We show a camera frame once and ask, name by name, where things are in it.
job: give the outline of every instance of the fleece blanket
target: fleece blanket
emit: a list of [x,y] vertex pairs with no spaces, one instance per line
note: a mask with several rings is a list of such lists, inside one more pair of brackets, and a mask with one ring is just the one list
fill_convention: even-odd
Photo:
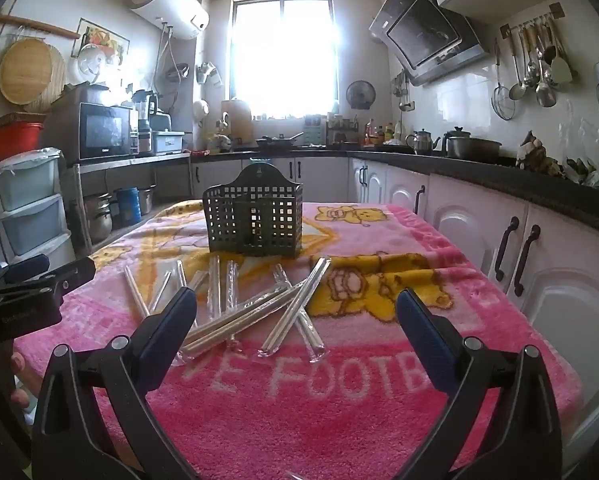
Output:
[[[534,344],[547,362],[563,427],[580,407],[574,370],[536,333],[524,316],[448,240],[409,211],[386,205],[304,204],[301,257],[244,258],[239,263],[243,301],[273,284],[271,266],[281,263],[293,283],[305,278],[320,256],[333,265],[308,313],[328,353],[311,364],[295,328],[271,358],[256,351],[279,316],[270,316],[238,337],[241,354],[224,345],[191,364],[174,363],[162,386],[147,399],[182,454],[208,480],[286,478],[307,480],[390,479],[417,449],[447,400],[435,391],[395,320],[395,299],[410,286],[462,335],[490,348],[519,352]],[[140,318],[123,267],[133,270],[148,303],[164,272],[180,259],[186,278],[208,269],[208,238],[199,202],[173,206],[95,253],[98,271],[70,294],[63,321],[22,337],[16,347],[37,387],[52,349],[101,348],[130,335]],[[170,280],[159,308],[176,291]],[[206,316],[204,292],[199,320]],[[457,465],[474,456],[486,430],[496,392],[486,399]],[[99,399],[111,433],[121,430],[110,405]]]

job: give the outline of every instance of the black microwave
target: black microwave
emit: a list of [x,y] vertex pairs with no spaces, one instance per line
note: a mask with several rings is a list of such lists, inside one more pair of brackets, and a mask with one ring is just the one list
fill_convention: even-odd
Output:
[[135,137],[137,110],[91,103],[53,108],[41,133],[42,147],[62,150],[68,165],[134,155]]
[[437,0],[386,0],[371,32],[397,56],[414,86],[486,55],[466,17]]

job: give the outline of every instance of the basket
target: basket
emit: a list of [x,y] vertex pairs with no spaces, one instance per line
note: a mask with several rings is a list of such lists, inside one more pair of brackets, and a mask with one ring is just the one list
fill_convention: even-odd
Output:
[[248,166],[230,184],[203,195],[211,251],[289,256],[301,250],[302,185],[274,166]]

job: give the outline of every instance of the white cylindrical water heater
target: white cylindrical water heater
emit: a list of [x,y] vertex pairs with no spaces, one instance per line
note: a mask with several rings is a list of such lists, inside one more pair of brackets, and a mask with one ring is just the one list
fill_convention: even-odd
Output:
[[208,13],[197,0],[126,0],[126,4],[155,27],[172,25],[172,35],[180,40],[192,40],[208,25]]

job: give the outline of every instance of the countertop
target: countertop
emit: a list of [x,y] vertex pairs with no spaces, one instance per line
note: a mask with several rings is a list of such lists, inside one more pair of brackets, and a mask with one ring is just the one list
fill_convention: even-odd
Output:
[[599,231],[599,190],[579,186],[569,180],[522,171],[508,166],[481,164],[441,156],[406,155],[363,151],[328,149],[299,149],[279,153],[234,152],[191,158],[193,164],[213,160],[240,160],[244,158],[293,158],[300,156],[341,156],[383,162],[423,174],[439,174],[488,189],[516,196],[538,206],[546,207],[580,221]]

